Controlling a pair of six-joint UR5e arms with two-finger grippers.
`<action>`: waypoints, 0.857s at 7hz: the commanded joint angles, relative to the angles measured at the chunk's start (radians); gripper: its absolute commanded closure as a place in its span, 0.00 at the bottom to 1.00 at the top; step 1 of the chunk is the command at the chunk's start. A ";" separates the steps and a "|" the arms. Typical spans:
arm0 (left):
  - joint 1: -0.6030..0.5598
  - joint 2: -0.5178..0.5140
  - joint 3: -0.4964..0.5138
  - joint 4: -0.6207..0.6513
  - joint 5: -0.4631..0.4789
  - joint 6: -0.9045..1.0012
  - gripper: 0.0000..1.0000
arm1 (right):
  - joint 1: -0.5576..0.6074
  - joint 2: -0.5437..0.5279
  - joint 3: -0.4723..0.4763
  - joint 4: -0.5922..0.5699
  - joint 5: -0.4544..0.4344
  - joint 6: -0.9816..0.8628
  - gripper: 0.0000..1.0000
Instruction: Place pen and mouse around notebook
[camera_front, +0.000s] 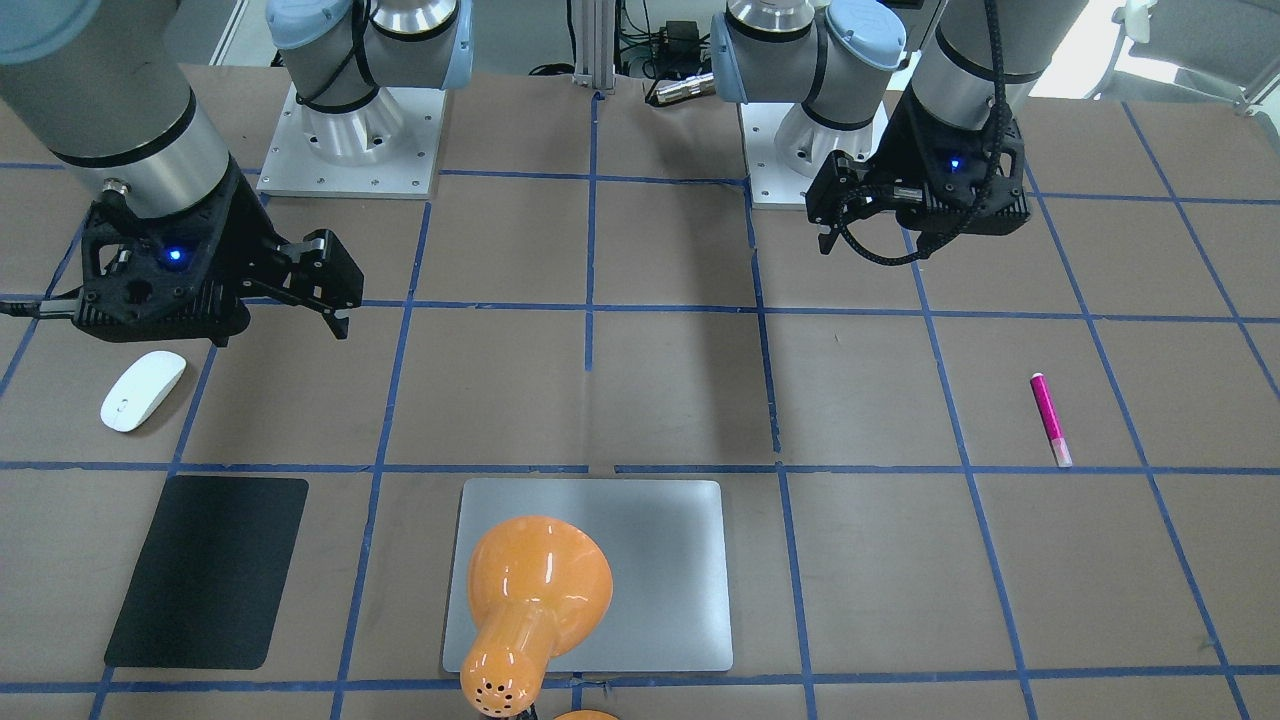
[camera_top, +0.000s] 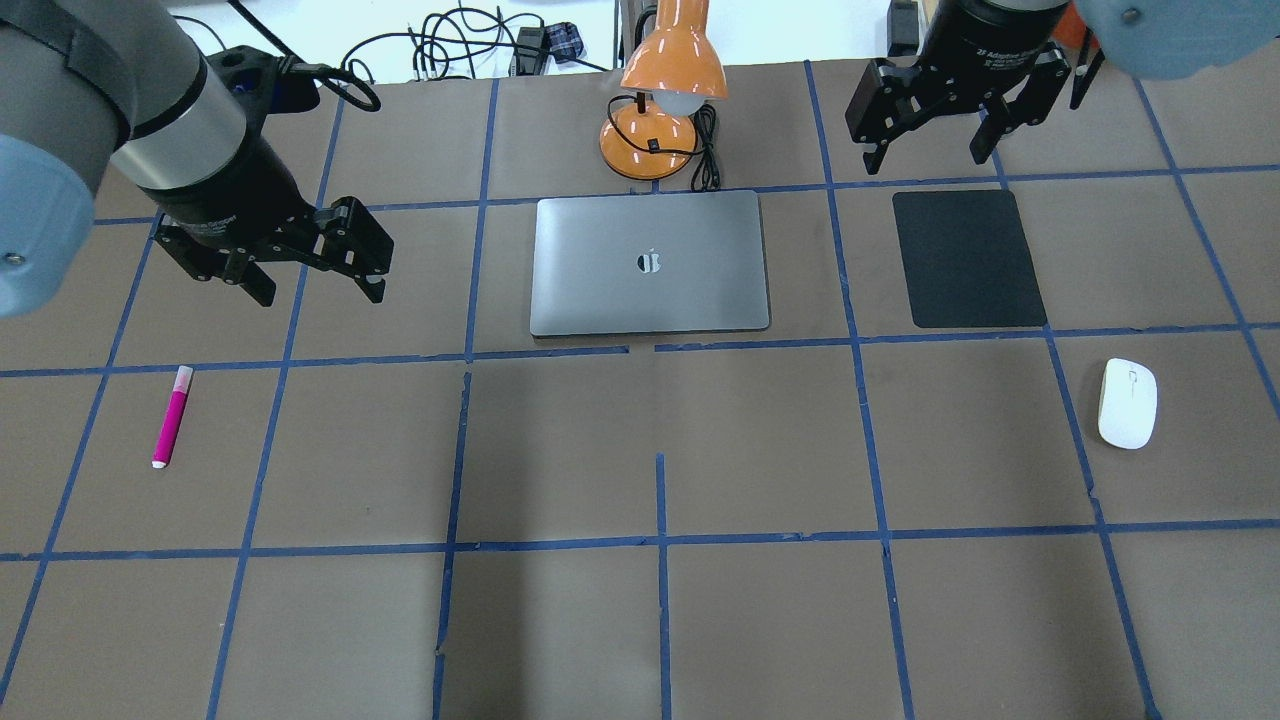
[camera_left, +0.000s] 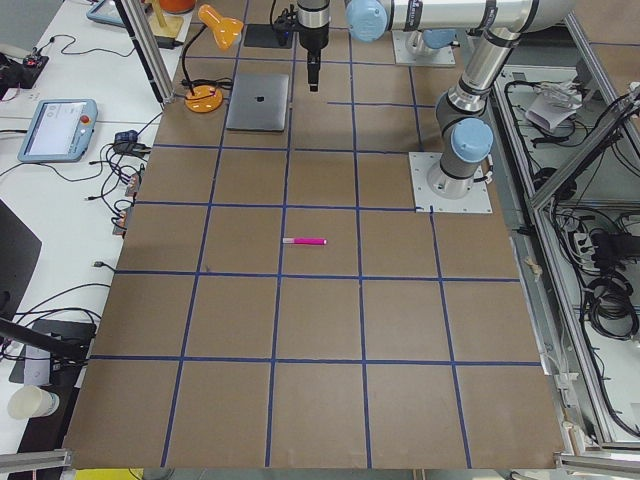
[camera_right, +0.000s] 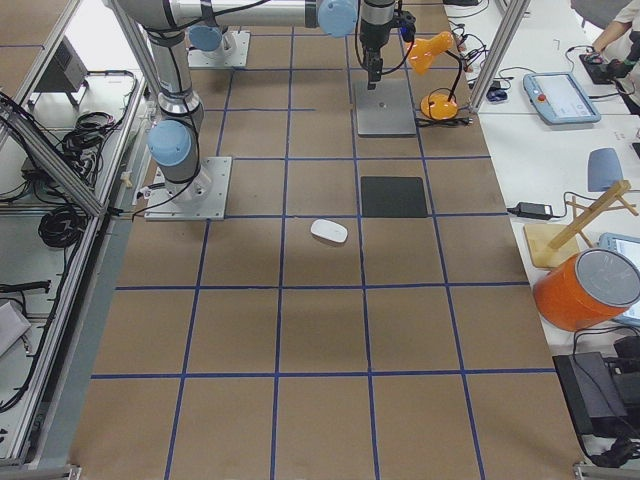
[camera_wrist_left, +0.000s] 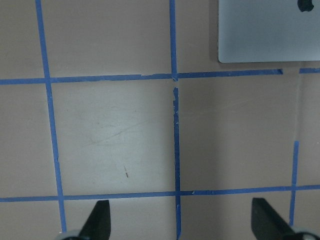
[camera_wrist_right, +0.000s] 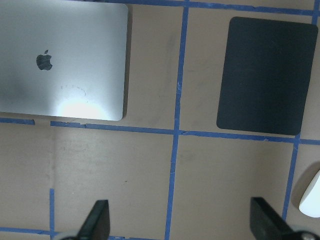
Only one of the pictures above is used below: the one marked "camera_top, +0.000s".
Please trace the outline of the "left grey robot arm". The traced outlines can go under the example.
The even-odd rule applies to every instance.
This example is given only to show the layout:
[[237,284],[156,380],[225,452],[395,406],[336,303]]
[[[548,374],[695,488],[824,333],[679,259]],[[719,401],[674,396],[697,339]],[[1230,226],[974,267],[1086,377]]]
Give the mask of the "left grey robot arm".
[[378,111],[370,85],[288,49],[204,54],[157,1],[5,1],[1,231],[4,316],[47,304],[115,168],[165,217],[154,242],[195,281],[273,305],[266,263],[300,263],[385,295],[394,242],[346,196],[307,202],[262,136],[273,114],[314,109],[328,87]]

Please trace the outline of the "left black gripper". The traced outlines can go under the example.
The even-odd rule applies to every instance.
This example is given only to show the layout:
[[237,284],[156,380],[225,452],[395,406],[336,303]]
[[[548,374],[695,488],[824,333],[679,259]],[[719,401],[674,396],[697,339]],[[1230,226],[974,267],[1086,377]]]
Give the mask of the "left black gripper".
[[145,195],[173,224],[157,242],[197,281],[218,278],[270,307],[276,283],[260,265],[293,261],[351,278],[371,304],[385,297],[393,238],[356,197],[319,210],[306,202],[261,135],[248,132],[207,179]]

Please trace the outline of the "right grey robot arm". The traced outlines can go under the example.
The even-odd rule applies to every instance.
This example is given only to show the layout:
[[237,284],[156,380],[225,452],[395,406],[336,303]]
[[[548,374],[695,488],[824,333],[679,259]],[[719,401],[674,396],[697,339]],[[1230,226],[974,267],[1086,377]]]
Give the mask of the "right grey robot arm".
[[[1143,79],[1181,79],[1225,67],[1277,35],[1275,1],[1078,1],[1096,63]],[[890,145],[938,117],[982,113],[969,151],[988,161],[1021,126],[1038,126],[1076,68],[1053,40],[1065,1],[942,1],[916,60],[870,60],[845,111],[867,146],[869,174]]]

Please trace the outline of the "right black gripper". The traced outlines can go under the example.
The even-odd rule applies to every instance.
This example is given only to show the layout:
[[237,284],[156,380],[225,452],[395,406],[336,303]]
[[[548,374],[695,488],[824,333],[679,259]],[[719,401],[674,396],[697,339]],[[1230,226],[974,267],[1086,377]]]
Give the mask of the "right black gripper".
[[874,58],[846,109],[847,132],[870,146],[877,176],[890,145],[938,117],[983,111],[969,149],[986,164],[1001,138],[1043,123],[1068,82],[1069,64],[1052,33],[1065,1],[941,1],[909,61]]

